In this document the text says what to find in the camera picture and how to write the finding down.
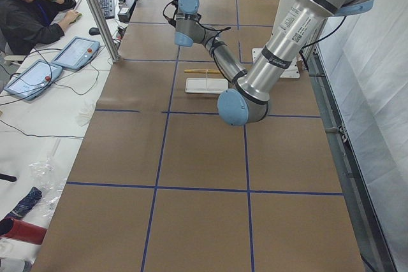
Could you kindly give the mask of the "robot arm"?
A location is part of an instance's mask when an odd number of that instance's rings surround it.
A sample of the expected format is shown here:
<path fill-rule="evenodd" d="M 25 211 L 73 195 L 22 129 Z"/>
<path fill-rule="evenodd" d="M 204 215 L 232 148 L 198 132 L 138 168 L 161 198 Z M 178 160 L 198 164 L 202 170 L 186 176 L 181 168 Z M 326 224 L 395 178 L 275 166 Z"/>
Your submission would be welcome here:
<path fill-rule="evenodd" d="M 249 72 L 237 78 L 232 89 L 220 94 L 220 117 L 235 126 L 264 119 L 269 112 L 272 87 L 318 25 L 329 17 L 365 13 L 373 5 L 374 0 L 295 0 Z"/>
<path fill-rule="evenodd" d="M 175 13 L 167 20 L 175 28 L 174 44 L 181 47 L 191 47 L 195 43 L 203 45 L 223 77 L 233 85 L 247 74 L 221 39 L 221 33 L 229 30 L 229 27 L 215 29 L 201 24 L 198 13 L 200 0 L 173 0 L 171 3 L 175 6 Z"/>

